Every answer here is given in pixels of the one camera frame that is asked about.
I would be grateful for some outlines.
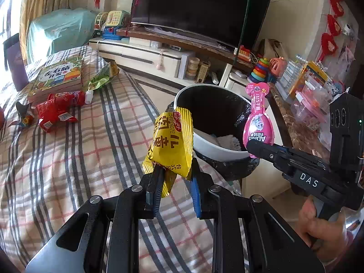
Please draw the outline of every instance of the yellow snack package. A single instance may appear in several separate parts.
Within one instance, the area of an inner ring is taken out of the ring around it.
[[[162,197],[169,195],[177,174],[191,179],[193,152],[193,125],[191,112],[177,107],[162,113],[155,121],[153,140],[143,161],[145,173],[154,170],[157,163],[166,169]]]

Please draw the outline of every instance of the television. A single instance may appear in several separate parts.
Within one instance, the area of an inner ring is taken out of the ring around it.
[[[247,0],[136,0],[132,23],[200,34],[231,47],[239,45]],[[270,0],[251,0],[242,45],[252,49]]]

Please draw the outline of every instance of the plaid bedsheet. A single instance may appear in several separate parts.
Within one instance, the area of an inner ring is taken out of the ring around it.
[[[83,46],[28,65],[29,78],[34,79],[42,65],[73,54],[83,56],[86,80],[106,64],[97,51]],[[95,91],[91,105],[71,109],[77,123],[59,122],[56,130],[45,133],[35,121],[21,131],[7,126],[18,118],[16,101],[27,102],[30,84],[19,93],[12,83],[1,86],[6,122],[0,131],[0,246],[24,271],[88,198],[117,196],[139,182],[159,113],[139,84],[121,70],[112,83]],[[198,161],[215,183],[230,189],[212,167]],[[211,272],[213,223],[196,218],[190,182],[178,177],[156,218],[142,220],[139,230],[141,272]]]

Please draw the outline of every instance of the red plastic wrapper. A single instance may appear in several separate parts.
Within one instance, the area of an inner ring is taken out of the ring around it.
[[[83,91],[63,92],[48,96],[48,100],[38,104],[39,125],[49,132],[57,121],[77,122],[77,118],[68,113],[71,106],[83,106],[85,93]]]

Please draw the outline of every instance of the pink lollipop package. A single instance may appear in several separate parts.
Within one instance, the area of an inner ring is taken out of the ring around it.
[[[267,83],[249,84],[245,91],[252,97],[252,112],[246,121],[243,133],[243,144],[256,139],[266,144],[274,144],[274,130],[271,120],[265,113],[264,98],[269,92]]]

